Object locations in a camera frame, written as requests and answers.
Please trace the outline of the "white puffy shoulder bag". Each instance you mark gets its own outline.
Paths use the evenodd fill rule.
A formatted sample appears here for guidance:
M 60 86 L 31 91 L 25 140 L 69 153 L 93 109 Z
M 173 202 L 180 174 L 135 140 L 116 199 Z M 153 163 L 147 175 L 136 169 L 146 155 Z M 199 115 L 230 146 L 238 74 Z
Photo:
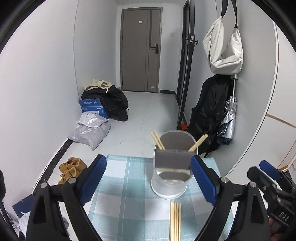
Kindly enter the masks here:
M 244 54 L 240 31 L 235 27 L 225 45 L 222 16 L 210 26 L 203 39 L 203 48 L 212 73 L 233 75 L 242 70 Z

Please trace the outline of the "person's right hand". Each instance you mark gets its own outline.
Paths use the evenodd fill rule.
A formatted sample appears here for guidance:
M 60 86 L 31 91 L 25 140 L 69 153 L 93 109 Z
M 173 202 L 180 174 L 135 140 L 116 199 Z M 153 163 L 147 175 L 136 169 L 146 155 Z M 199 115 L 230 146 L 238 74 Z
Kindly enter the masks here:
M 296 241 L 295 218 L 292 220 L 289 227 L 279 226 L 278 223 L 272 218 L 269 218 L 268 222 L 271 229 L 271 240 Z

